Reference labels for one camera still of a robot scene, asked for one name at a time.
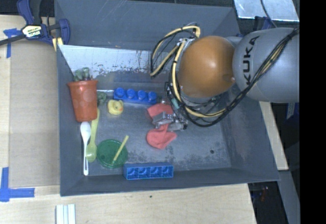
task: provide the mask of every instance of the blue block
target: blue block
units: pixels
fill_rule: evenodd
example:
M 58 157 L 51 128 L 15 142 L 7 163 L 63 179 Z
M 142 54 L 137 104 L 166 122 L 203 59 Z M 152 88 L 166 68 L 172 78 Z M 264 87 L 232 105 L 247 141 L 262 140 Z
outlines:
M 172 178 L 173 165 L 168 162 L 125 163 L 123 176 L 127 180 Z
M 113 93 L 115 100 L 122 100 L 137 104 L 156 104 L 157 94 L 155 92 L 146 93 L 144 90 L 116 88 Z

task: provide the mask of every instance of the wooden table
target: wooden table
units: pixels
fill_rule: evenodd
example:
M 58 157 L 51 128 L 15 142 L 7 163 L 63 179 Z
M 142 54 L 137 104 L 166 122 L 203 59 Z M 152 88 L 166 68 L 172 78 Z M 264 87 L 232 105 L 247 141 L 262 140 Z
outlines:
M 4 29 L 20 29 L 24 25 L 20 16 L 0 15 L 0 40 L 6 38 Z M 21 40 L 15 45 L 24 47 L 25 51 L 31 46 L 32 43 L 27 40 Z M 7 46 L 0 47 L 0 168 L 9 166 L 11 133 L 11 60 L 6 58 L 6 50 Z M 260 105 L 278 169 L 287 170 L 288 165 L 271 106 L 263 102 Z M 58 204 L 75 204 L 77 224 L 256 223 L 246 184 L 75 197 L 60 197 L 59 185 L 38 186 L 35 188 L 34 198 L 0 202 L 0 223 L 55 223 L 55 208 Z

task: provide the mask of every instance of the pink cloth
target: pink cloth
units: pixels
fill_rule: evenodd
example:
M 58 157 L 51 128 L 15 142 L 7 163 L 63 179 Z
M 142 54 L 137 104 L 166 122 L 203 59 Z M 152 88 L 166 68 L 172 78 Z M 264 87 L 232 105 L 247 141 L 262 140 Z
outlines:
M 158 103 L 147 109 L 148 114 L 151 118 L 159 115 L 165 111 L 168 114 L 173 114 L 173 110 L 170 105 Z M 169 124 L 163 124 L 158 129 L 151 129 L 147 132 L 146 140 L 149 145 L 164 149 L 171 141 L 173 141 L 177 134 L 174 132 L 168 132 Z

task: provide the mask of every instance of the green bowl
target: green bowl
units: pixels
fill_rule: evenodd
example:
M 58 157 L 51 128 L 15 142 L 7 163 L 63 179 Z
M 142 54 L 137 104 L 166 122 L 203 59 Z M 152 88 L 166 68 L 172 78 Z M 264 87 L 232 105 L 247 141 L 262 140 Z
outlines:
M 117 160 L 113 163 L 113 159 L 116 156 L 121 142 L 117 140 L 104 140 L 97 146 L 96 158 L 98 162 L 106 168 L 118 168 L 122 167 L 128 158 L 128 151 L 126 147 L 123 147 Z

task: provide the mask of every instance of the kuka logo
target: kuka logo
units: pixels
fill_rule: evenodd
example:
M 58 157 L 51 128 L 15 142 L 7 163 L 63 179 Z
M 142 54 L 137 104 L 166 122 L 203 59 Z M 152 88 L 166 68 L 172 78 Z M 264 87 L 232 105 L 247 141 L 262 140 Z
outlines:
M 253 47 L 255 45 L 256 39 L 258 39 L 260 36 L 254 37 L 249 41 L 249 46 L 246 47 L 246 54 L 243 56 L 243 64 L 244 64 L 244 69 L 243 69 L 243 76 L 246 79 L 246 84 L 247 86 L 250 84 L 251 80 L 251 74 L 250 74 L 250 52 L 253 50 Z

